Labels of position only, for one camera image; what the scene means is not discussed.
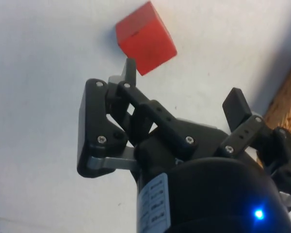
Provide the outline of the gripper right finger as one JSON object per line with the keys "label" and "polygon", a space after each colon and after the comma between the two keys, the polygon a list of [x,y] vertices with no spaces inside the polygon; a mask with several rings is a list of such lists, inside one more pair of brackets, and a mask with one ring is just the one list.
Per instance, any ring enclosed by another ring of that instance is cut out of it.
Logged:
{"label": "gripper right finger", "polygon": [[291,133],[282,127],[268,127],[263,117],[252,113],[239,88],[231,89],[222,107],[231,133],[215,154],[240,159],[248,147],[254,148],[264,172],[291,211]]}

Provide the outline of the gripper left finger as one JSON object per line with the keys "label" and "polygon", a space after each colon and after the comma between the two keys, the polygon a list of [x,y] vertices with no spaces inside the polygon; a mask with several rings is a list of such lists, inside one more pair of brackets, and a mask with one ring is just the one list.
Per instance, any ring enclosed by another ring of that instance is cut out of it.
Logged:
{"label": "gripper left finger", "polygon": [[117,169],[137,177],[152,166],[141,146],[158,155],[188,160],[198,147],[186,121],[173,117],[136,87],[136,63],[128,58],[123,73],[108,82],[89,79],[79,110],[77,171],[97,178]]}

